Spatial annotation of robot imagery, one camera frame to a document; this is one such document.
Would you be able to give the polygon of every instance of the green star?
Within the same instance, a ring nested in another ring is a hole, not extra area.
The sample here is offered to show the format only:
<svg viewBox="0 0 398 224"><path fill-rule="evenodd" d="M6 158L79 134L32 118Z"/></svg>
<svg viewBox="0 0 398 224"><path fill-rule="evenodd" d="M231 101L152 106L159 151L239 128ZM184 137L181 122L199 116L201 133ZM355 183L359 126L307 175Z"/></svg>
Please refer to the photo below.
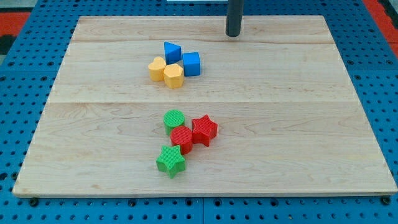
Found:
<svg viewBox="0 0 398 224"><path fill-rule="evenodd" d="M156 159L159 171L166 172L171 179L185 170L185 159L181 156L180 146L162 146L162 152Z"/></svg>

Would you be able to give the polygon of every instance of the red surface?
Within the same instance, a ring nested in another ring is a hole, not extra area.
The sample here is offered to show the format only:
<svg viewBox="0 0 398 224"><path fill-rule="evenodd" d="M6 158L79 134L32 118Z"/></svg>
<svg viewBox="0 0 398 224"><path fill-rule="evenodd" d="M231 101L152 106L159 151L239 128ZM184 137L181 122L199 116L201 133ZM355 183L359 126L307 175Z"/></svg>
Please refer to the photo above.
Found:
<svg viewBox="0 0 398 224"><path fill-rule="evenodd" d="M218 125L206 114L202 118L192 119L192 142L210 145L210 140L217 136Z"/></svg>
<svg viewBox="0 0 398 224"><path fill-rule="evenodd" d="M192 151L192 131L188 127L179 126L170 133L172 146L179 145L181 147L181 155L188 154Z"/></svg>
<svg viewBox="0 0 398 224"><path fill-rule="evenodd" d="M18 36L30 12L0 12L0 36Z"/></svg>
<svg viewBox="0 0 398 224"><path fill-rule="evenodd" d="M398 57L398 30L392 25L392 20L384 11L384 6L377 0L363 0L363 3L371 13L392 51Z"/></svg>

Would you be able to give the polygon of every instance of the blue pegboard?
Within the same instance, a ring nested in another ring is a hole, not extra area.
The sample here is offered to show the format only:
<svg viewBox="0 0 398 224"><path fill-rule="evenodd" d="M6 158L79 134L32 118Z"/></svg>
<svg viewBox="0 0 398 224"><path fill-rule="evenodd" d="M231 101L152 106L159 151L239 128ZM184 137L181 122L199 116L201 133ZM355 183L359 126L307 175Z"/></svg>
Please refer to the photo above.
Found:
<svg viewBox="0 0 398 224"><path fill-rule="evenodd" d="M14 179L79 16L225 15L226 4L40 0L0 68L0 223L396 223L398 198L19 199ZM360 0L246 0L245 15L323 15L398 181L398 61Z"/></svg>

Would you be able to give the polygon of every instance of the red star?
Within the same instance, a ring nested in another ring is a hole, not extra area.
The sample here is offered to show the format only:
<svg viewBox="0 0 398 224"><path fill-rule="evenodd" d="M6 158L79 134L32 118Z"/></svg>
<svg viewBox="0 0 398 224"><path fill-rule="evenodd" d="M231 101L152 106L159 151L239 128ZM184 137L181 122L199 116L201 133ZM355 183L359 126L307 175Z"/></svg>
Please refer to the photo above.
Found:
<svg viewBox="0 0 398 224"><path fill-rule="evenodd" d="M192 143L210 145L210 140L217 136L218 125L206 114L202 118L192 119Z"/></svg>

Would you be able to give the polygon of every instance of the red block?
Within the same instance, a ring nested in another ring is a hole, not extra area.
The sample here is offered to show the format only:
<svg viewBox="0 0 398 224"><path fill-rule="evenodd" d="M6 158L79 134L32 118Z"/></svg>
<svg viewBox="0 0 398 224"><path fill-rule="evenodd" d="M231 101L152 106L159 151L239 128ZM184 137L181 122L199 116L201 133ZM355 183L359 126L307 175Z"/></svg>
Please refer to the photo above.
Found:
<svg viewBox="0 0 398 224"><path fill-rule="evenodd" d="M181 147L181 155L188 154L192 150L192 131L188 127L179 126L170 133L172 146Z"/></svg>
<svg viewBox="0 0 398 224"><path fill-rule="evenodd" d="M210 140L217 136L218 125L206 114L202 118L192 119L192 142L210 145Z"/></svg>

